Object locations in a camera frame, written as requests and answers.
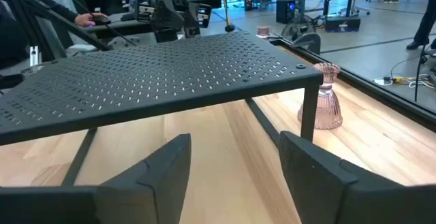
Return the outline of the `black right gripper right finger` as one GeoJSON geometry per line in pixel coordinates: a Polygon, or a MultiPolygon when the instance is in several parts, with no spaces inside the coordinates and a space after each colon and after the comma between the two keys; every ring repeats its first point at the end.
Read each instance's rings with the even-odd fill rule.
{"type": "Polygon", "coordinates": [[[289,131],[279,158],[302,223],[387,223],[382,193],[403,188],[289,131]]]}

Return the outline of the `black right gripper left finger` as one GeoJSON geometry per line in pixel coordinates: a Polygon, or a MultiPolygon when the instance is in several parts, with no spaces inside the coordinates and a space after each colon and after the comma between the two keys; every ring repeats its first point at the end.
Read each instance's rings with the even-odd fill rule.
{"type": "Polygon", "coordinates": [[[180,134],[98,187],[100,223],[178,223],[191,165],[191,135],[180,134]]]}

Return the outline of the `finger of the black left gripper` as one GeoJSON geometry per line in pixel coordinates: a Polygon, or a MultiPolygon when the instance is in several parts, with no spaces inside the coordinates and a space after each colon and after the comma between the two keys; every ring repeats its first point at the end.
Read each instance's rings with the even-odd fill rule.
{"type": "Polygon", "coordinates": [[[152,0],[154,11],[151,26],[158,28],[180,29],[185,23],[184,16],[178,11],[184,6],[184,0],[152,0]]]}
{"type": "Polygon", "coordinates": [[[198,24],[198,10],[197,3],[189,2],[185,10],[185,36],[195,37],[200,34],[200,26],[198,24]]]}

